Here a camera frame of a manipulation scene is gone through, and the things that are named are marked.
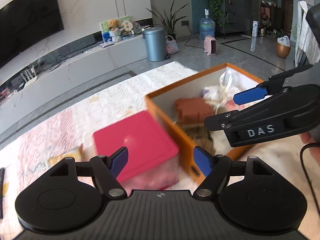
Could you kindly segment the person right hand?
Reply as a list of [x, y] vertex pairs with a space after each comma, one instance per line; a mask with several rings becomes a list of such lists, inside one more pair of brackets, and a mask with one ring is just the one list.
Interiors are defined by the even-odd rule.
[[317, 144], [309, 132], [302, 133], [300, 137], [304, 144]]

